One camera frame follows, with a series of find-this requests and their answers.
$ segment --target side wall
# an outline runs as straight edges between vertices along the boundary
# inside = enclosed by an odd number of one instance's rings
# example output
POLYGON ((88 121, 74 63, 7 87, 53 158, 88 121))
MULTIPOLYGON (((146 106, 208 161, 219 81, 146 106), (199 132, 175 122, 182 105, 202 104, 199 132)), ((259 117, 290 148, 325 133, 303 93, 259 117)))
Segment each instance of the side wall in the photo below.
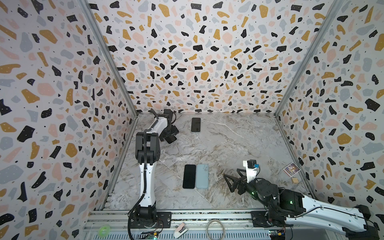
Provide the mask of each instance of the side wall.
POLYGON ((0 238, 79 239, 132 116, 76 1, 0 7, 0 238))
POLYGON ((384 230, 384 6, 346 1, 278 116, 316 196, 384 230))
POLYGON ((274 112, 333 1, 90 0, 138 111, 274 112))

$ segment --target metal corner post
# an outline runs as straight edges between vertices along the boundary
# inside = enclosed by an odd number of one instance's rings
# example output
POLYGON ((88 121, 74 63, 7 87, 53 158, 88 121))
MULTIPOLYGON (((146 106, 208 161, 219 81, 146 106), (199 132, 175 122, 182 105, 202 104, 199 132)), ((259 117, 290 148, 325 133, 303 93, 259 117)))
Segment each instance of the metal corner post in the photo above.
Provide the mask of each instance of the metal corner post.
POLYGON ((112 56, 109 53, 108 47, 107 47, 106 43, 104 42, 104 38, 101 34, 99 25, 96 23, 96 19, 93 17, 93 14, 92 14, 91 8, 89 7, 88 1, 87 0, 78 0, 78 3, 79 3, 79 7, 81 8, 82 12, 84 13, 85 19, 89 23, 89 28, 92 30, 94 37, 95 37, 95 39, 96 39, 96 41, 100 47, 100 50, 106 59, 106 62, 111 67, 113 77, 116 79, 118 86, 121 90, 121 93, 122 93, 125 101, 127 102, 131 113, 133 114, 134 118, 137 118, 137 111, 136 111, 136 109, 135 109, 135 107, 131 101, 131 98, 128 94, 128 91, 127 91, 124 83, 122 82, 120 73, 116 67, 114 60, 112 59, 112 56))
POLYGON ((325 20, 321 24, 319 32, 315 36, 315 39, 313 40, 311 46, 309 47, 307 53, 305 54, 303 61, 301 62, 299 68, 297 69, 295 75, 293 76, 292 82, 289 84, 288 89, 285 91, 285 94, 275 111, 275 116, 278 116, 283 110, 285 103, 288 101, 289 96, 292 94, 295 86, 297 85, 301 76, 303 75, 303 72, 305 71, 308 64, 310 63, 312 56, 316 52, 317 48, 320 46, 320 43, 323 40, 325 33, 328 31, 329 27, 331 26, 343 2, 344 0, 334 0, 333 3, 331 4, 325 20))

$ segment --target terrazzo wallpaper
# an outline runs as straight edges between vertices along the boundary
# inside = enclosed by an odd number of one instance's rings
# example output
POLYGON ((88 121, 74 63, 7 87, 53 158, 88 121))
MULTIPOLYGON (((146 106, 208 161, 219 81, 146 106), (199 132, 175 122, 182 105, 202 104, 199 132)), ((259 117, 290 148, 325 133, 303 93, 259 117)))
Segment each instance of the terrazzo wallpaper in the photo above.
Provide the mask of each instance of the terrazzo wallpaper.
POLYGON ((76 1, 0 7, 0 238, 79 239, 131 113, 76 1))
POLYGON ((345 1, 282 114, 319 200, 370 208, 384 236, 384 1, 345 1))
POLYGON ((274 112, 332 0, 89 0, 138 112, 274 112))

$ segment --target robotic arm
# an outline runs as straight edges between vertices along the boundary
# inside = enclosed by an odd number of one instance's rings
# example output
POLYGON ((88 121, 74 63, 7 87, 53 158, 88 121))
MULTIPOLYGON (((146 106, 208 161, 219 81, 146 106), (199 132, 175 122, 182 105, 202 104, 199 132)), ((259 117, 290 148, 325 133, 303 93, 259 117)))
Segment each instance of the robotic arm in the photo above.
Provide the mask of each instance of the robotic arm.
POLYGON ((246 170, 237 169, 239 178, 224 174, 224 179, 231 192, 236 188, 240 195, 248 192, 253 199, 268 207, 264 214, 253 215, 254 227, 303 224, 338 232, 349 240, 379 239, 376 227, 367 223, 371 217, 367 206, 346 208, 320 202, 299 192, 279 188, 263 178, 257 178, 260 167, 256 160, 244 161, 243 165, 246 170))
POLYGON ((154 176, 157 161, 160 158, 160 141, 166 140, 167 143, 176 141, 175 135, 179 133, 176 126, 172 125, 174 113, 170 109, 165 109, 164 113, 157 114, 153 109, 151 113, 155 115, 155 120, 149 129, 136 134, 135 156, 140 166, 140 199, 129 211, 128 233, 130 232, 131 221, 134 220, 146 227, 152 227, 156 223, 156 199, 154 193, 154 176))

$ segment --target green tape roll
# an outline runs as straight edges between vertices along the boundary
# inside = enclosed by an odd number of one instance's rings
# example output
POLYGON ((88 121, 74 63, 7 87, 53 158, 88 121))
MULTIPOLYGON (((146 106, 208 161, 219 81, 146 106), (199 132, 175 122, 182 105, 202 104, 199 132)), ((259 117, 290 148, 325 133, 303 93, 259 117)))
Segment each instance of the green tape roll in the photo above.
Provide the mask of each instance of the green tape roll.
POLYGON ((111 231, 111 227, 109 225, 104 225, 99 228, 98 236, 99 238, 104 238, 108 236, 109 232, 111 231))

